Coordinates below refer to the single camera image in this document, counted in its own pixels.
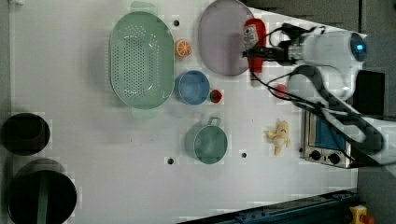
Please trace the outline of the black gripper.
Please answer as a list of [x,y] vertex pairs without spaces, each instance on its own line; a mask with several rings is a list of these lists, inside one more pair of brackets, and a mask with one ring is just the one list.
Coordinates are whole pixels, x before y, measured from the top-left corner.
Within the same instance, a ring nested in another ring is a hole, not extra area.
[[288,48],[280,48],[280,47],[257,47],[255,48],[256,52],[253,49],[245,50],[242,54],[244,58],[254,58],[256,56],[263,58],[265,61],[271,62],[290,62],[291,58],[289,55]]

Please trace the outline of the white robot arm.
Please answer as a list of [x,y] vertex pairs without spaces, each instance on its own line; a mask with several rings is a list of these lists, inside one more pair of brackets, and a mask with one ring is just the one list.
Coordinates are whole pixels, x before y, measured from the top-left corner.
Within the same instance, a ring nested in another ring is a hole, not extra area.
[[292,65],[287,74],[289,100],[326,120],[353,148],[393,175],[395,122],[364,115],[347,103],[367,57],[363,37],[349,31],[304,31],[289,38],[268,48],[254,42],[253,33],[248,32],[243,56]]

